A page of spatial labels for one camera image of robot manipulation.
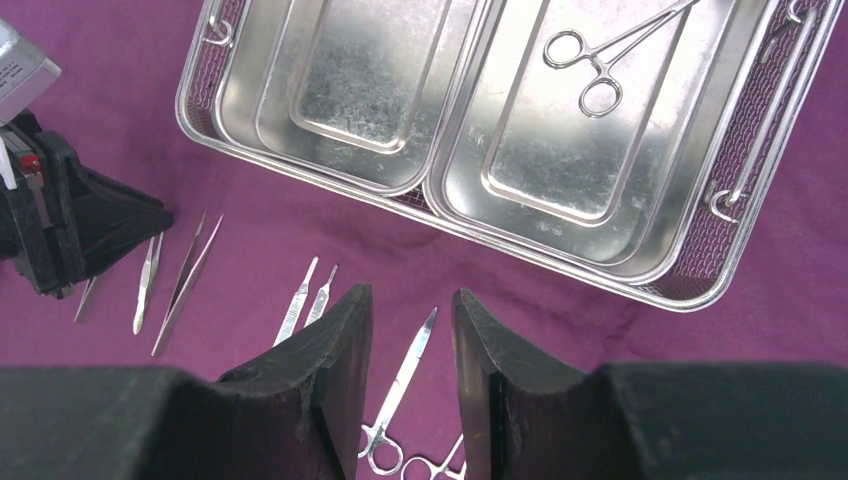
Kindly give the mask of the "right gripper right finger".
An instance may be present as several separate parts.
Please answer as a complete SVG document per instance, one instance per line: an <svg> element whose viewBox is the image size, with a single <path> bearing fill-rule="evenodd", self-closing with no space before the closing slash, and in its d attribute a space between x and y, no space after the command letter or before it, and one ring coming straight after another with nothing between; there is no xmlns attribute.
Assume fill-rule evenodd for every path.
<svg viewBox="0 0 848 480"><path fill-rule="evenodd" d="M843 479L847 371L624 362L583 372L452 298L470 479Z"/></svg>

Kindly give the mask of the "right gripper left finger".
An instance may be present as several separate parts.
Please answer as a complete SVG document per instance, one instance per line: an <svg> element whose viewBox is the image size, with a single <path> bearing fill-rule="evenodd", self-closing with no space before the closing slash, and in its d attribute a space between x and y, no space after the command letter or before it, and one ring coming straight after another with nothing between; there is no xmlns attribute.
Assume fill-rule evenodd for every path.
<svg viewBox="0 0 848 480"><path fill-rule="evenodd" d="M171 367L1 371L5 479L352 479L373 295L202 380Z"/></svg>

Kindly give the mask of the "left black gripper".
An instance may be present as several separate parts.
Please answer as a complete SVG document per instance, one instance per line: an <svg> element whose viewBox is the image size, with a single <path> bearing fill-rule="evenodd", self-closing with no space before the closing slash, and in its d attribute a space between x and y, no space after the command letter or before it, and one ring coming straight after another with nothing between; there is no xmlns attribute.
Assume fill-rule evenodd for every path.
<svg viewBox="0 0 848 480"><path fill-rule="evenodd" d="M36 293L63 299L174 225L174 214L146 193L79 163L77 153L26 109L1 127L1 259Z"/></svg>

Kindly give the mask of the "steel tissue forceps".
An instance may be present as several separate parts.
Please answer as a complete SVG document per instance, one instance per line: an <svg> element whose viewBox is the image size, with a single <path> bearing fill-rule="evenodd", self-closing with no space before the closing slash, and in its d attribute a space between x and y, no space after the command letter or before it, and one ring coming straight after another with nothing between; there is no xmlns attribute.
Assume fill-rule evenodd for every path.
<svg viewBox="0 0 848 480"><path fill-rule="evenodd" d="M155 276L159 266L164 235L165 233L162 232L159 235L154 236L148 245L148 250L141 270L136 310L132 322L132 331L134 335L138 335L140 333L144 323L147 305L152 293Z"/></svg>

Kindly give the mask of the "steel tweezers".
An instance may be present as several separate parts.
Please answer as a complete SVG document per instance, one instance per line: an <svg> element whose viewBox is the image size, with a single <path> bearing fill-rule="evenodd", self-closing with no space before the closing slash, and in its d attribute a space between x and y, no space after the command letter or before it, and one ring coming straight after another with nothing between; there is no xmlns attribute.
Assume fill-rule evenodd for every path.
<svg viewBox="0 0 848 480"><path fill-rule="evenodd" d="M189 249L181 265L179 275L177 277L171 299L169 301L165 317L150 352L151 357L159 355L165 347L172 323L179 317L189 295L191 294L194 285L196 284L202 269L206 263L213 242L218 234L219 228L224 216L221 215L217 223L211 229L205 243L200 245L201 234L203 233L204 225L208 216L208 210L205 210L201 216L200 222L192 237Z"/></svg>
<svg viewBox="0 0 848 480"><path fill-rule="evenodd" d="M88 312L88 309L89 309L89 305L91 303L91 299L92 299L92 296L93 296L95 286L97 284L97 280L98 280L98 277L93 276L86 281L84 289L83 289L83 293L82 293L82 296L81 296L81 299L80 299L80 303L78 305L78 308L77 308L76 313L75 313L74 318L73 318L74 323L80 323L85 319L87 312Z"/></svg>

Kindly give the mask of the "steel surgical scissors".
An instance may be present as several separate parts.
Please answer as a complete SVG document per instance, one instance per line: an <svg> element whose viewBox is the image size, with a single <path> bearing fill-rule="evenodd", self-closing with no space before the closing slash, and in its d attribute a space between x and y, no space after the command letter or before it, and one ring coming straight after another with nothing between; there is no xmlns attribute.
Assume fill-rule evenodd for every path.
<svg viewBox="0 0 848 480"><path fill-rule="evenodd" d="M365 443L359 448L357 458L365 459L376 475L391 476L398 473L402 467L404 461L403 448L388 435L388 427L420 363L431 337L437 315L438 308L434 307L416 332L395 378L392 380L376 419L371 424L363 423L361 425L361 431L365 435ZM383 446L388 446L394 452L395 462L389 467L380 466L376 459L378 449Z"/></svg>
<svg viewBox="0 0 848 480"><path fill-rule="evenodd" d="M456 456L456 453L459 450L459 447L463 444L464 435L460 434L457 440L454 442L451 450L447 454L444 460L440 462L434 461L424 455L414 455L407 459L403 464L400 470L400 478L401 479L409 479L408 470L412 465L422 464L428 473L428 479L434 480L439 478L440 476L446 477L448 479L454 480L465 480L466 472L467 472L467 462L464 461L462 466L458 470L453 470L451 468L451 462L453 458Z"/></svg>

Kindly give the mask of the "purple cloth wrap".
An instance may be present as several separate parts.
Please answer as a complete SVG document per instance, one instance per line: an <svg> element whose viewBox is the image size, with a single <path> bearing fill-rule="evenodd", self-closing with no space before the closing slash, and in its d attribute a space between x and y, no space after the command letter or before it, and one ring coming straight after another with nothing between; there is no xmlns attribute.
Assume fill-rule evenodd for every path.
<svg viewBox="0 0 848 480"><path fill-rule="evenodd" d="M79 300L35 293L1 266L1 362L174 365L216 379L267 350L312 258L333 266L333 298L368 282L374 341L365 417L373 419L434 307L433 334L390 434L442 460L460 432L453 293L471 290L502 322L581 369L627 360L847 360L847 21L840 18L732 283L676 314L539 268L392 212L190 140L175 94L198 1L5 1L1 15L62 70L32 104L81 161L174 212L142 331L134 335L138 248ZM150 352L201 216L200 245L223 215L164 350Z"/></svg>

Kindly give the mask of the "steel instrument tray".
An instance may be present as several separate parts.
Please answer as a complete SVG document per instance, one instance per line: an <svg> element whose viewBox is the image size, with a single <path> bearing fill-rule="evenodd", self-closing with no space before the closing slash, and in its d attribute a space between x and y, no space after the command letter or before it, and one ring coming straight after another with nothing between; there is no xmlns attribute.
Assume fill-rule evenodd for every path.
<svg viewBox="0 0 848 480"><path fill-rule="evenodd" d="M675 1L207 1L176 96L214 150L669 311L726 291L843 10L698 1L594 79L598 45Z"/></svg>

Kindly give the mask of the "steel surgical forceps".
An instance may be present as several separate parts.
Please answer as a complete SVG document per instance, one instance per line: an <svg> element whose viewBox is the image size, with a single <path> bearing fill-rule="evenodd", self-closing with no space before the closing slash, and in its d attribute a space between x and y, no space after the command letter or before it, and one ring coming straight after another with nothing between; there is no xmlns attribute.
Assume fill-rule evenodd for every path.
<svg viewBox="0 0 848 480"><path fill-rule="evenodd" d="M603 118L615 111L624 97L623 87L611 74L613 67L657 30L697 3L698 0L675 1L654 15L598 45L590 45L586 37L574 28L561 30L551 35L544 43L542 49L543 61L554 70L567 69L582 61L589 62L596 75L582 89L578 97L578 107L589 118ZM578 47L576 54L569 59L558 58L552 52L554 44L565 38L573 39ZM607 107L594 109L588 105L587 99L590 91L600 86L609 87L614 94L614 99Z"/></svg>

